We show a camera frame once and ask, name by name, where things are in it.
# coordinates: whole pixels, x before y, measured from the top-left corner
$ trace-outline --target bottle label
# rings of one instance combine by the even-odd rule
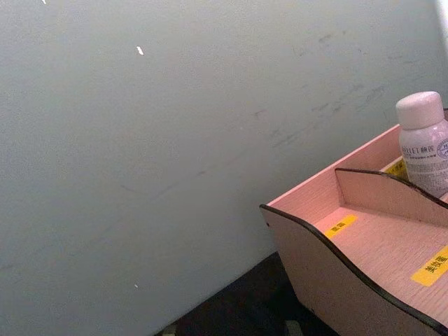
[[[411,182],[436,197],[448,192],[448,139],[401,150]]]
[[[448,159],[448,139],[439,143],[439,146],[437,146],[437,154],[443,159]]]

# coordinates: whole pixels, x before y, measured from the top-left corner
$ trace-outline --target gray wall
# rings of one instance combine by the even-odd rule
[[[274,252],[259,203],[447,98],[430,1],[46,3],[0,0],[0,335],[154,333]]]

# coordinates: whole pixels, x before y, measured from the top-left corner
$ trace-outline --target black floor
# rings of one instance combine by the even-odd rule
[[[286,320],[304,336],[337,336],[298,302],[275,253],[174,324],[176,336],[284,336]]]

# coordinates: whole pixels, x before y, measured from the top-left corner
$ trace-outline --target dark edge trim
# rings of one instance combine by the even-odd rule
[[[392,179],[395,180],[401,184],[404,184],[408,187],[410,187],[411,189],[417,191],[419,194],[421,194],[422,196],[428,198],[430,201],[433,201],[434,203],[437,203],[438,205],[440,205],[441,207],[444,207],[446,209],[448,209],[448,204],[443,202],[441,199],[438,199],[434,196],[432,196],[430,193],[426,192],[425,190],[421,189],[419,186],[413,184],[412,182],[403,180],[402,178],[399,178],[395,175],[389,174],[389,173],[385,173],[383,171],[374,171],[374,170],[364,170],[364,169],[352,169],[352,168],[335,168],[335,171],[340,171],[340,172],[352,172],[352,173],[361,173],[361,174],[371,174],[371,175],[380,175],[383,177],[386,177],[388,179]]]
[[[301,218],[298,218],[294,215],[291,215],[289,213],[286,213],[282,210],[278,210],[273,208],[272,206],[261,204],[261,209],[271,211],[274,214],[277,214],[281,217],[284,217],[286,219],[289,219],[290,221],[293,221],[308,231],[310,231],[318,240],[320,240],[330,251],[337,257],[341,262],[353,273],[355,276],[357,276],[365,285],[367,285],[370,289],[372,289],[376,294],[380,295],[382,298],[384,298],[386,301],[394,305],[395,307],[399,308],[406,314],[409,314],[410,316],[414,317],[415,319],[419,320],[420,322],[426,324],[431,329],[433,329],[435,332],[439,333],[441,336],[448,336],[448,328],[442,325],[440,322],[436,321],[434,318],[426,315],[425,313],[422,313],[418,309],[415,309],[408,304],[405,304],[403,301],[399,300],[389,292],[387,292],[385,289],[383,289],[380,285],[378,285],[376,282],[371,280],[363,271],[361,271],[355,264],[353,264],[350,259],[348,259],[341,250],[338,249],[336,245],[334,245],[321,231],[316,229],[313,225],[309,224],[307,221],[302,220]]]

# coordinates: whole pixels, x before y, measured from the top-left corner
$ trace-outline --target desk organizer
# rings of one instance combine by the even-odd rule
[[[341,336],[448,335],[448,204],[381,172],[399,131],[260,206],[297,298]]]

